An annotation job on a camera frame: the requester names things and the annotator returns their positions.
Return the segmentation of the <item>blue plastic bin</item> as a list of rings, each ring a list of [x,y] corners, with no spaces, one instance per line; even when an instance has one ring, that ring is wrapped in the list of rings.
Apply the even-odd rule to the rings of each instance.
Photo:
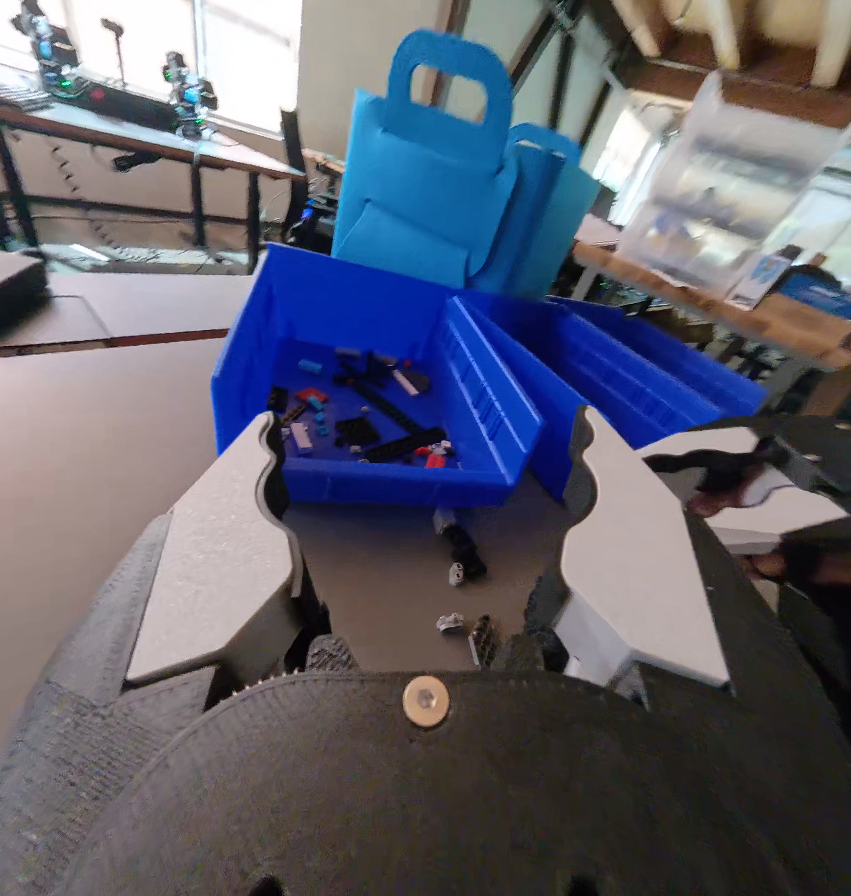
[[[723,417],[710,399],[559,305],[463,291],[455,297],[543,419],[528,468],[553,498],[563,497],[570,440],[585,407],[634,449]]]
[[[680,342],[644,317],[584,301],[550,297],[549,302],[590,322],[644,361],[692,389],[715,405],[723,418],[750,417],[766,399],[760,384]]]
[[[336,447],[338,421],[361,417],[363,407],[379,443],[408,435],[352,386],[339,385],[342,358],[365,370],[372,352],[393,357],[423,375],[429,388],[416,397],[387,375],[373,393],[427,430],[441,428],[454,455],[442,469],[424,459],[360,462]],[[322,410],[328,434],[318,433],[315,410],[300,422],[311,449],[286,442],[285,481],[300,503],[428,505],[476,508],[503,504],[518,485],[543,420],[509,366],[453,291],[425,281],[272,244],[226,338],[211,378],[218,454],[267,411],[273,387],[293,406],[308,388],[328,396]]]

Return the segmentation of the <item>window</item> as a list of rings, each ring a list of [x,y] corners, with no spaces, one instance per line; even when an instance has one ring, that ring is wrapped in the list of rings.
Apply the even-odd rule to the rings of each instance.
[[[277,133],[297,100],[302,2],[50,1],[85,78],[168,98],[166,55],[178,52],[212,84],[215,118]]]

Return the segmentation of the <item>robot station table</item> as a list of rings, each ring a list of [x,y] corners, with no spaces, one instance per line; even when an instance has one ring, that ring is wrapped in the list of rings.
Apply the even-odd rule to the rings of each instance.
[[[0,87],[0,98],[16,98],[18,92],[25,91],[24,88],[4,85]],[[152,162],[184,164],[189,172],[190,210],[104,203],[75,193],[68,196],[29,194],[9,145],[9,137],[14,133],[107,148],[120,155],[150,155]],[[231,142],[218,133],[206,139],[187,140],[175,133],[106,118],[91,109],[63,102],[49,102],[45,107],[33,109],[0,103],[0,167],[4,183],[4,187],[0,188],[0,240],[5,248],[29,247],[32,251],[39,251],[41,241],[32,211],[34,205],[42,205],[78,210],[88,221],[94,220],[95,213],[99,212],[168,222],[188,221],[192,226],[190,244],[197,252],[208,252],[208,223],[243,226],[250,273],[257,266],[261,245],[261,180],[285,181],[295,191],[308,183],[304,171],[239,142]],[[203,172],[206,169],[240,172],[246,176],[246,207],[242,218],[210,215],[205,211]]]

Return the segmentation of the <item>small printed card box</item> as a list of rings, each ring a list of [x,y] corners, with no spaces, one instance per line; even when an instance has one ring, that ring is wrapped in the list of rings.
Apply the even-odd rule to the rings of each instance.
[[[779,250],[760,256],[752,269],[735,284],[730,297],[733,304],[741,308],[755,308],[790,263]]]

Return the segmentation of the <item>wooden table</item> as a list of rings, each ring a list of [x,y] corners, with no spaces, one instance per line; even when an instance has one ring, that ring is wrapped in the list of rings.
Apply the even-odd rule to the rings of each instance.
[[[738,308],[706,290],[675,285],[602,245],[575,240],[572,257],[586,270],[581,278],[584,284],[603,275],[823,371],[822,380],[802,406],[802,415],[834,417],[849,399],[851,321],[780,295],[763,299],[753,310]]]

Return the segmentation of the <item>blue cardboard box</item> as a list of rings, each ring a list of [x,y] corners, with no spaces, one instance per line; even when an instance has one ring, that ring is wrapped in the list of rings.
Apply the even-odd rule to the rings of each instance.
[[[851,320],[851,291],[819,268],[790,268],[774,292],[842,320]]]

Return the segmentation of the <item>black brick assembly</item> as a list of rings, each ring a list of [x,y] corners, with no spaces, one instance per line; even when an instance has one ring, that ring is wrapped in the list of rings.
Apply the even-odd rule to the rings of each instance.
[[[478,581],[487,576],[487,566],[477,545],[460,525],[451,508],[437,507],[432,514],[432,526],[436,535],[450,547],[451,563],[460,562],[465,569],[465,582]]]

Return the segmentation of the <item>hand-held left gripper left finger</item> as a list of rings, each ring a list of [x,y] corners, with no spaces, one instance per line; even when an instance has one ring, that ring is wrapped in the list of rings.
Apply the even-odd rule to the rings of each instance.
[[[252,686],[285,666],[303,627],[303,560],[266,502],[274,422],[259,414],[172,507],[127,684],[221,665]]]

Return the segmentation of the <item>pile of loose toy bricks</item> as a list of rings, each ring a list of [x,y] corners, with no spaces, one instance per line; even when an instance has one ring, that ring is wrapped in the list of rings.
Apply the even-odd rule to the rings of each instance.
[[[268,408],[287,457],[458,469],[457,444],[422,369],[374,350],[284,341]]]

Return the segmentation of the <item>clear plastic drawer organiser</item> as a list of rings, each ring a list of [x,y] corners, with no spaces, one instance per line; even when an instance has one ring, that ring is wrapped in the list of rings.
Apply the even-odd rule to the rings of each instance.
[[[729,300],[773,252],[773,235],[837,151],[840,129],[729,103],[709,74],[673,148],[621,231],[616,254],[676,284]]]

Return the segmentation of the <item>grey desk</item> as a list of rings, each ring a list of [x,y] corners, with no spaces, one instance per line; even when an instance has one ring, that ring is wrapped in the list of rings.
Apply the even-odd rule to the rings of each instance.
[[[222,341],[0,358],[0,692],[25,692],[95,590],[158,514],[215,460],[208,379]],[[416,508],[293,504],[334,628],[365,668],[461,669],[441,612],[520,625],[534,578],[566,529],[525,476],[470,524],[489,576],[461,589]]]

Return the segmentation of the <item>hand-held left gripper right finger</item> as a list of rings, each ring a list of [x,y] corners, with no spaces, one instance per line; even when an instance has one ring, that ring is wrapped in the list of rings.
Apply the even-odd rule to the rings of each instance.
[[[573,425],[563,503],[564,674],[615,686],[633,666],[722,688],[730,681],[682,506],[590,406]]]

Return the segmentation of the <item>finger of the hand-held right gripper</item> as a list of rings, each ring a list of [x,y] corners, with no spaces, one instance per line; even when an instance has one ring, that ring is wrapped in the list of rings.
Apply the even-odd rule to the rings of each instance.
[[[702,476],[703,467],[684,467],[682,457],[696,452],[727,455],[753,454],[760,436],[749,427],[723,427],[691,430],[669,435],[639,449],[639,456],[649,466],[652,458],[662,457],[659,476]]]
[[[786,535],[850,517],[831,498],[802,489],[784,475],[750,476],[718,494],[698,491],[692,510],[731,554],[767,554]]]

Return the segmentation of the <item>black studded plate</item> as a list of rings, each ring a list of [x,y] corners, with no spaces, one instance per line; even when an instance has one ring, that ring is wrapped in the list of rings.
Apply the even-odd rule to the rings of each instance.
[[[488,614],[479,616],[468,633],[467,641],[477,668],[487,669],[496,660],[501,638]]]

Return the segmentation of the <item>person's right hand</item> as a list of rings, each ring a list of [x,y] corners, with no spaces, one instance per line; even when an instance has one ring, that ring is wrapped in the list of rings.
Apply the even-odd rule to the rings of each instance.
[[[757,579],[794,587],[851,588],[851,545],[790,544],[767,554],[749,555],[744,566]]]

